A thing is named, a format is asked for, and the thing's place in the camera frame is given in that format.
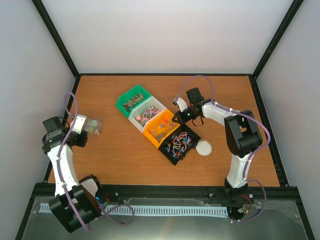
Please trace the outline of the black candy bin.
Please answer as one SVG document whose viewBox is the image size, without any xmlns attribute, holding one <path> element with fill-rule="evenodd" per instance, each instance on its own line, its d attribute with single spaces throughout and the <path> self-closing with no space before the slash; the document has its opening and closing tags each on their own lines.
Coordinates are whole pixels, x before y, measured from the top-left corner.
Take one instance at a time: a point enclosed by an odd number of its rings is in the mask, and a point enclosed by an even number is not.
<svg viewBox="0 0 320 240">
<path fill-rule="evenodd" d="M 191 128 L 181 125 L 164 139 L 158 150 L 175 166 L 200 140 Z"/>
</svg>

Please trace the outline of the clear plastic jar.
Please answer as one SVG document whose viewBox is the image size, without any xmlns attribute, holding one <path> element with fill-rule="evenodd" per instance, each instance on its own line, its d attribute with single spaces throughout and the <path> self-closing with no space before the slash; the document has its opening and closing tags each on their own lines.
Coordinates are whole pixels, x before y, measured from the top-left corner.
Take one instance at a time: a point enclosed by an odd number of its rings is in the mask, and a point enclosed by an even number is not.
<svg viewBox="0 0 320 240">
<path fill-rule="evenodd" d="M 102 122 L 96 118 L 89 118 L 86 120 L 83 129 L 90 135 L 99 135 L 102 130 Z"/>
</svg>

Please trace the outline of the orange candy bin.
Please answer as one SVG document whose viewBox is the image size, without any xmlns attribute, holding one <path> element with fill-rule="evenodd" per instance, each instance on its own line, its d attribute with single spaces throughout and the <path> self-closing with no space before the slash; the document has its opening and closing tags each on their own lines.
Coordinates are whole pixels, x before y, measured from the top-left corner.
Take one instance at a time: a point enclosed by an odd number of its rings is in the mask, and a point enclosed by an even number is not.
<svg viewBox="0 0 320 240">
<path fill-rule="evenodd" d="M 180 126 L 173 122 L 174 114 L 166 109 L 155 116 L 145 127 L 143 135 L 158 149 L 162 142 Z"/>
</svg>

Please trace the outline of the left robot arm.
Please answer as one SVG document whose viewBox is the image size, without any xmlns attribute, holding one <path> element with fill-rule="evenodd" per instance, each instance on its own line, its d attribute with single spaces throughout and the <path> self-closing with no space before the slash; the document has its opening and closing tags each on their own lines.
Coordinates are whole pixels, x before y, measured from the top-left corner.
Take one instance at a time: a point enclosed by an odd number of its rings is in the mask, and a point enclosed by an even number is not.
<svg viewBox="0 0 320 240">
<path fill-rule="evenodd" d="M 54 199 L 49 209 L 62 226 L 72 233 L 101 216 L 97 201 L 104 195 L 104 188 L 93 174 L 78 180 L 73 164 L 73 147 L 85 147 L 88 132 L 87 117 L 77 115 L 69 127 L 64 127 L 55 116 L 43 121 L 47 131 L 42 138 L 42 151 L 52 164 L 55 177 Z"/>
</svg>

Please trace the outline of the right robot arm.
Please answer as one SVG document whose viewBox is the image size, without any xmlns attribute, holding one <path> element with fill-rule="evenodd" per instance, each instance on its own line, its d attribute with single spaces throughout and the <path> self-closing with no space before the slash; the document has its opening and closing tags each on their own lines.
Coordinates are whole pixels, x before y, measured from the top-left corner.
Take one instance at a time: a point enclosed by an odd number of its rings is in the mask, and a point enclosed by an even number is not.
<svg viewBox="0 0 320 240">
<path fill-rule="evenodd" d="M 215 100 L 205 99 L 197 87 L 186 94 L 189 104 L 179 96 L 173 100 L 179 110 L 172 121 L 183 125 L 200 117 L 224 126 L 227 147 L 231 152 L 230 169 L 224 180 L 224 197 L 230 203 L 236 202 L 247 191 L 251 158 L 263 143 L 258 123 L 251 111 L 236 111 Z"/>
</svg>

